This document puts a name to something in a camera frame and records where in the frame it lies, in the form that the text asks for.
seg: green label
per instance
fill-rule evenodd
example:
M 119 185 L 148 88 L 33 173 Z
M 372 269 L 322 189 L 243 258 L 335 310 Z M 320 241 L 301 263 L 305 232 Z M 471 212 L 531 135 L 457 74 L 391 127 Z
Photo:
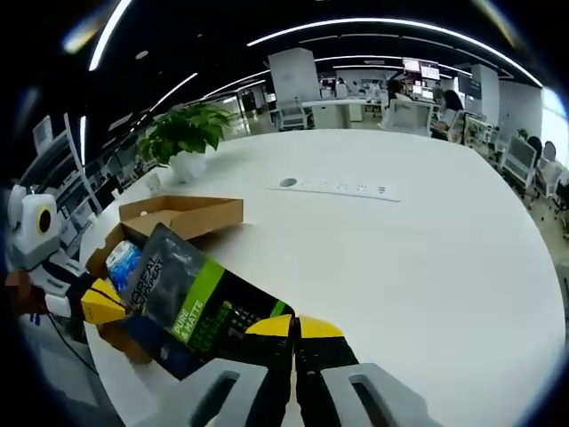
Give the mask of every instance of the green label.
M 273 310 L 270 312 L 269 317 L 273 318 L 275 316 L 280 316 L 284 309 L 285 309 L 285 303 L 282 302 L 281 300 L 278 300 L 275 304 L 275 308 L 273 308 Z
M 184 344 L 188 343 L 204 306 L 212 296 L 213 289 L 219 283 L 224 271 L 217 262 L 207 258 L 204 267 L 197 273 L 171 329 L 172 335 Z

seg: potted plant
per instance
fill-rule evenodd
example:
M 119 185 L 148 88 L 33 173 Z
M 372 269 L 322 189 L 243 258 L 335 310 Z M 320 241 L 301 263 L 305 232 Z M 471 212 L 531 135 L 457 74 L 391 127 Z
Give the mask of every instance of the potted plant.
M 169 111 L 140 141 L 140 154 L 147 161 L 155 158 L 159 166 L 170 165 L 177 178 L 188 182 L 204 172 L 205 150 L 208 145 L 217 149 L 230 118 L 225 109 L 206 104 Z
M 526 129 L 523 128 L 517 130 L 517 135 L 524 141 L 527 141 L 527 139 L 530 137 L 530 134 L 526 131 Z

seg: green leaves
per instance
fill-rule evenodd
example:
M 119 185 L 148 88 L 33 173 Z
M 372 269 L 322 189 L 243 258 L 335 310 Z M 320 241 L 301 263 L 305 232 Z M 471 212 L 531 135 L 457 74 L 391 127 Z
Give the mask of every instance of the green leaves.
M 167 165 L 171 156 L 183 150 L 205 153 L 208 145 L 217 149 L 231 117 L 226 110 L 205 104 L 170 111 L 157 119 L 156 128 L 140 141 L 140 155 Z

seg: floor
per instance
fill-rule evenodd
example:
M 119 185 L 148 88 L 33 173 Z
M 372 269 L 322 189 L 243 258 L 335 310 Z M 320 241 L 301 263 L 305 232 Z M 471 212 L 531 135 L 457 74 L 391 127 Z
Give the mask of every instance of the floor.
M 373 117 L 371 113 L 364 114 L 362 122 L 353 122 L 354 129 L 369 129 L 379 130 L 379 118 Z M 277 132 L 277 129 L 270 122 L 269 113 L 262 113 L 249 118 L 235 118 L 231 123 L 231 128 L 225 134 L 226 140 L 241 138 L 249 135 L 260 135 L 264 133 Z M 477 149 L 482 156 L 484 152 Z M 531 202 L 530 197 L 525 197 L 523 200 L 526 207 Z M 549 249 L 551 259 L 558 265 L 561 262 L 569 262 L 569 240 L 564 239 L 563 223 L 561 217 L 555 216 L 555 207 L 550 200 L 538 199 L 533 204 L 531 209 L 528 209 L 529 214 L 532 216 L 535 224 L 541 232 L 543 240 Z M 569 221 L 569 213 L 566 213 L 567 220 Z M 561 290 L 565 303 L 565 318 L 569 319 L 569 295 L 566 294 L 564 287 Z

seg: ceiling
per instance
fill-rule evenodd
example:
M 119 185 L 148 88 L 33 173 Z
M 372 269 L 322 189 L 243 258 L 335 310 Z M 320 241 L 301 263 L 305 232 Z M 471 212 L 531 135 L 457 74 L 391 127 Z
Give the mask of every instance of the ceiling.
M 30 52 L 18 64 L 14 80 L 20 89 L 34 87 L 34 93 L 38 93 L 28 121 L 21 121 L 24 125 L 18 128 L 19 149 L 25 147 L 26 155 L 20 157 L 22 165 L 14 166 L 16 176 L 34 156 L 33 150 L 29 149 L 32 146 L 29 127 L 48 112 L 61 114 L 67 111 L 74 123 L 80 116 L 88 117 L 86 152 L 88 159 L 93 159 L 100 147 L 117 132 L 108 132 L 111 123 L 131 112 L 134 113 L 131 122 L 137 120 L 143 109 L 156 104 L 193 73 L 198 75 L 173 93 L 156 112 L 201 98 L 223 85 L 267 69 L 269 54 L 293 47 L 310 49 L 316 59 L 371 54 L 409 56 L 449 66 L 481 62 L 495 68 L 501 77 L 534 85 L 518 69 L 479 46 L 433 30 L 403 25 L 377 22 L 329 25 L 292 32 L 247 47 L 252 40 L 262 36 L 322 20 L 374 17 L 430 23 L 490 45 L 522 64 L 545 85 L 556 82 L 554 66 L 548 70 L 539 67 L 539 63 L 548 58 L 549 51 L 532 48 L 532 44 L 545 43 L 541 38 L 544 35 L 519 26 L 525 12 L 520 4 L 515 8 L 502 6 L 508 11 L 510 24 L 513 27 L 517 24 L 525 32 L 523 36 L 518 33 L 508 40 L 474 4 L 456 1 L 434 5 L 432 2 L 391 0 L 305 0 L 277 4 L 249 0 L 196 5 L 195 2 L 176 0 L 132 0 L 109 39 L 99 67 L 89 72 L 100 32 L 75 54 L 62 53 L 61 40 L 86 17 L 97 16 L 95 12 L 99 14 L 101 26 L 104 25 L 117 2 L 54 3 L 56 5 L 39 6 L 45 10 L 35 14 L 55 13 L 57 19 L 29 23 L 40 28 L 41 36 L 24 42 L 29 44 L 27 46 L 17 45 L 14 51 L 19 55 Z M 547 11 L 533 10 L 535 17 L 542 13 L 544 17 L 548 16 Z M 142 51 L 148 51 L 148 55 L 137 60 L 136 55 Z M 322 61 L 317 63 L 317 69 L 327 71 L 334 65 L 356 63 L 364 63 L 364 60 Z M 400 61 L 386 60 L 385 63 L 400 65 Z M 453 75 L 452 71 L 447 71 L 445 74 Z M 27 105 L 22 94 L 20 91 L 15 98 L 20 112 L 25 111 Z

